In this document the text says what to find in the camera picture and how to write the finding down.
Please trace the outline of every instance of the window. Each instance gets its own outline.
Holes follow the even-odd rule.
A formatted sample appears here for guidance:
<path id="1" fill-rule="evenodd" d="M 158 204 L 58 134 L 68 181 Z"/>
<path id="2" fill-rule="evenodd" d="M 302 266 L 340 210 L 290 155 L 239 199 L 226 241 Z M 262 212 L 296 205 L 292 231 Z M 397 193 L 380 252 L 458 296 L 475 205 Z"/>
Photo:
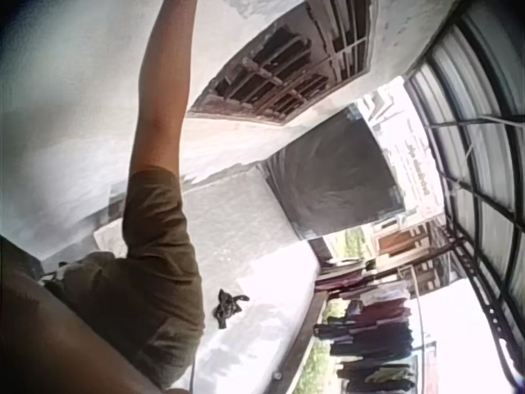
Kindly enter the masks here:
<path id="1" fill-rule="evenodd" d="M 369 0 L 308 0 L 239 51 L 190 114 L 286 124 L 368 71 Z"/>

